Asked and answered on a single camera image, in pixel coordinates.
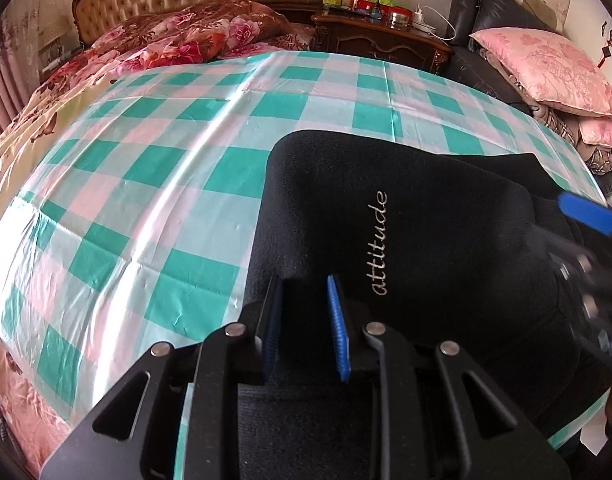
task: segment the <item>charging cable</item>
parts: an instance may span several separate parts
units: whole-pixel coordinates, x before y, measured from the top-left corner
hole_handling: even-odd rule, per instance
[[[437,38],[438,40],[442,40],[442,41],[452,41],[452,40],[454,40],[455,38],[457,38],[457,30],[456,30],[456,29],[455,29],[455,28],[452,26],[452,23],[451,23],[451,22],[449,22],[449,21],[448,21],[448,20],[447,20],[447,19],[444,17],[444,15],[443,15],[441,12],[439,12],[439,10],[433,9],[433,7],[429,7],[429,6],[427,6],[427,5],[425,5],[425,6],[421,6],[421,7],[417,7],[417,9],[418,9],[418,11],[417,11],[417,12],[421,12],[421,11],[422,11],[422,9],[430,9],[430,10],[432,10],[433,12],[435,12],[436,14],[438,14],[438,15],[439,15],[439,17],[440,17],[440,18],[442,18],[442,19],[443,19],[443,20],[444,20],[446,23],[448,23],[448,26],[449,26],[449,27],[451,27],[451,28],[452,28],[452,38],[442,38],[441,36],[438,36],[438,35],[434,34],[434,33],[433,33],[433,32],[432,32],[430,29],[429,29],[429,30],[428,30],[428,33],[429,33],[431,36],[434,36],[434,37],[435,37],[435,38]]]

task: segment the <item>black mechanical bracket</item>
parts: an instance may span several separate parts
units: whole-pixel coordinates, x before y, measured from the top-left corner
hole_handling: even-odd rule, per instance
[[[185,480],[238,480],[238,384],[272,372],[283,303],[264,301],[197,345],[154,344],[78,425],[40,480],[172,479],[184,396],[194,383]],[[563,460],[457,343],[411,345],[328,280],[337,367],[373,388],[369,480],[569,480]]]
[[[592,355],[612,367],[612,269],[586,248],[540,227],[527,234],[528,247],[567,284],[574,311],[573,335]]]

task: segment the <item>pink curtain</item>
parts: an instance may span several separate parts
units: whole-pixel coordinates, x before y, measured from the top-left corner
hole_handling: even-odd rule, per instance
[[[30,99],[14,53],[14,38],[0,17],[0,135]]]

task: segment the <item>metal rivet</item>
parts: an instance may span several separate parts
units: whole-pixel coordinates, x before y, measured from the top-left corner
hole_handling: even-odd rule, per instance
[[[599,309],[595,303],[595,298],[589,294],[584,294],[582,297],[582,303],[584,303],[584,308],[586,309],[586,313],[590,319],[597,317],[597,314],[599,314]]]
[[[593,266],[590,264],[590,260],[584,254],[580,254],[577,257],[577,261],[584,272],[590,272],[593,269]]]
[[[384,335],[386,332],[386,327],[383,323],[371,321],[368,325],[366,325],[366,332],[368,332],[370,335]]]
[[[238,337],[245,334],[246,325],[243,323],[231,323],[224,329],[224,332],[228,337]]]
[[[170,353],[170,343],[166,341],[160,341],[159,343],[155,343],[150,347],[150,354],[153,357],[164,357],[164,355],[168,355]]]
[[[439,345],[439,349],[444,355],[457,355],[460,352],[460,346],[455,341],[444,341]]]

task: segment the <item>plastic sheet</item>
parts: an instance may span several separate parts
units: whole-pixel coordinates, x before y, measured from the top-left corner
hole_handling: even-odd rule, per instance
[[[0,335],[70,424],[153,343],[190,344],[238,318],[266,158],[300,129],[532,152],[560,186],[603,201],[547,128],[404,66],[276,52],[128,76],[65,131],[0,222]]]

